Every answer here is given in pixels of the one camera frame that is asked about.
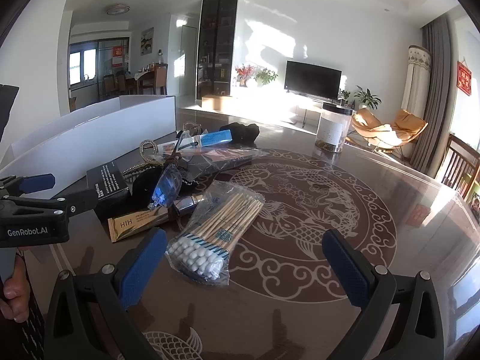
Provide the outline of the person's left hand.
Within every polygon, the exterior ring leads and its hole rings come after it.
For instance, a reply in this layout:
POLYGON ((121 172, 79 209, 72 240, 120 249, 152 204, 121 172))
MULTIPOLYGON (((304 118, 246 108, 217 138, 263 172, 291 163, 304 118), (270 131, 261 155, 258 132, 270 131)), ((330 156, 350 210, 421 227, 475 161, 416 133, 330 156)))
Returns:
POLYGON ((27 280, 24 260, 16 255, 13 276, 4 284, 1 314, 7 320, 23 323, 29 318, 30 285, 27 280))

